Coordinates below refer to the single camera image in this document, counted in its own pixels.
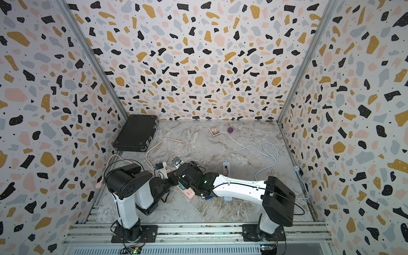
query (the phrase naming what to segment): pink cable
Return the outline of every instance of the pink cable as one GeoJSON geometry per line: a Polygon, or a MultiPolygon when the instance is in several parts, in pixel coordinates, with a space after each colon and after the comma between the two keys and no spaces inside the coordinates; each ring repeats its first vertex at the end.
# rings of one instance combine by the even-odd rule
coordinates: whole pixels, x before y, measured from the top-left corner
{"type": "Polygon", "coordinates": [[[152,163],[147,159],[147,154],[149,154],[149,152],[150,152],[151,150],[153,150],[154,148],[156,148],[159,144],[162,143],[162,141],[164,141],[164,140],[166,140],[166,139],[170,139],[170,140],[175,141],[175,142],[181,142],[181,143],[183,144],[183,148],[181,148],[180,150],[178,150],[178,151],[174,152],[173,154],[171,154],[170,157],[169,157],[166,161],[168,161],[168,160],[171,158],[171,156],[173,156],[173,155],[176,154],[177,152],[181,151],[181,150],[184,149],[184,147],[186,146],[186,144],[185,144],[183,141],[176,140],[176,139],[169,138],[169,137],[164,138],[164,139],[161,140],[158,144],[156,144],[155,146],[153,146],[150,150],[148,150],[148,151],[146,152],[146,155],[145,155],[145,159],[146,159],[147,163],[149,164],[150,168],[151,168],[153,171],[154,171],[154,167],[153,167],[152,163]]]}

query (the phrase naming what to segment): power strip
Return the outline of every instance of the power strip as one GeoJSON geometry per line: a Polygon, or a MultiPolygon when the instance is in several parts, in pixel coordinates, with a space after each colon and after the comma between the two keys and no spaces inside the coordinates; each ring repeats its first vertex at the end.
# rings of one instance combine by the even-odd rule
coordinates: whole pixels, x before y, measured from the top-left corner
{"type": "Polygon", "coordinates": [[[188,199],[190,199],[190,200],[195,196],[195,193],[194,193],[194,191],[193,191],[191,188],[182,190],[178,185],[177,185],[177,188],[178,188],[179,190],[181,190],[181,192],[182,192],[188,199]]]}

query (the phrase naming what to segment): patterned wall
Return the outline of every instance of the patterned wall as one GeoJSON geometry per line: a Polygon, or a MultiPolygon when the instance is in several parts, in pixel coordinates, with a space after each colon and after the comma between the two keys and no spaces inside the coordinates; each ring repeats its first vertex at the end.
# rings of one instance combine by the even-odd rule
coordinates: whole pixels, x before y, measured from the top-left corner
{"type": "Polygon", "coordinates": [[[274,119],[326,1],[70,0],[131,114],[274,119]]]}
{"type": "Polygon", "coordinates": [[[285,113],[339,254],[408,254],[407,11],[407,1],[339,1],[285,113]]]}
{"type": "Polygon", "coordinates": [[[56,254],[123,120],[53,2],[0,8],[0,254],[56,254]]]}

